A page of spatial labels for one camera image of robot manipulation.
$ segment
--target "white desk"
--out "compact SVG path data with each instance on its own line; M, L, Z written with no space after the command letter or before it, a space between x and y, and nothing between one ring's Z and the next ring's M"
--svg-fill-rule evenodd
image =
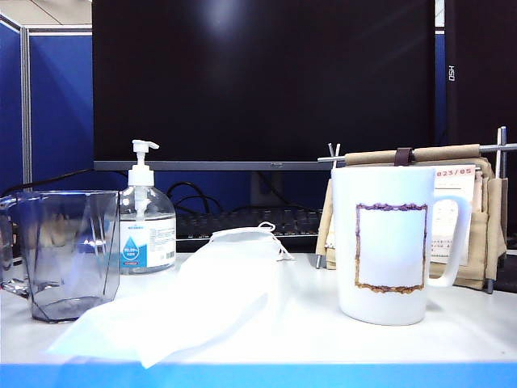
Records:
M496 291L489 295L460 287L430 289L427 316L422 322L408 327L376 326L348 318L339 310L335 272L315 269L309 263L314 260L314 255L298 254L295 262L279 263L283 266L283 313L272 333L264 335L259 321L250 321L229 338L173 354L149 371L168 365L176 368L183 365L188 369L189 365L283 365L287 368L287 365L302 364L347 365L346 369L351 372L354 365L418 368L420 364L431 369L435 369L432 365L463 365L465 370L459 372L460 376L461 373L482 376L488 370L487 365L492 364L492 368L504 369L497 373L505 373L505 384L517 384L517 294ZM170 281L174 271L122 276L117 297ZM69 323L37 322L31 319L26 301L4 291L1 295L2 366L9 372L8 377L31 365L124 364L45 354L44 350ZM473 369L473 365L480 365L480 369ZM412 370L411 373L417 373L416 369ZM508 370L513 370L513 375L509 375Z

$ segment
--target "computer monitor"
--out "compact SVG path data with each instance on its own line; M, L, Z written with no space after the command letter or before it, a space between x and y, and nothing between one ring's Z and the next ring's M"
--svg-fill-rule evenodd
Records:
M93 2L95 168L328 169L432 146L434 2Z

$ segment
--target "bottle label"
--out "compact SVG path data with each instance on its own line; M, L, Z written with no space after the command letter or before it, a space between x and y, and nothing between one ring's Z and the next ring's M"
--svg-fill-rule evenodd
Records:
M151 268L176 259L176 220L120 222L120 267Z

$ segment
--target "desk organizer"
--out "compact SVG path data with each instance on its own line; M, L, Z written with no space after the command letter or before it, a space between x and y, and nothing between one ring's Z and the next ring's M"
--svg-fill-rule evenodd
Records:
M506 205L507 187L506 178L497 178L492 166L486 158L481 156L480 146L451 145L445 147L419 148L409 152L388 150L376 152L353 153L345 155L346 166L392 166L401 165L401 155L406 156L408 166L440 166L475 164L481 169L482 191L481 212L472 214L468 264L460 266L455 285L462 285L472 289L484 289L491 292L496 279L498 259L506 252ZM330 181L326 190L325 204L318 232L316 253L326 257L327 269L335 269L335 251L329 243L332 233L332 192ZM431 263L431 275L439 276L445 264Z

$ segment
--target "calendar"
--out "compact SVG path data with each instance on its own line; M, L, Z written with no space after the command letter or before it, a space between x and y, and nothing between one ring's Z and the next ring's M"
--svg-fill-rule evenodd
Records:
M481 211L481 172L475 165L436 167L435 195L461 196L473 206L473 212ZM456 225L457 205L453 200L441 200L434 206L431 243L431 261L447 263L452 236ZM460 265L468 264L469 232L464 241Z

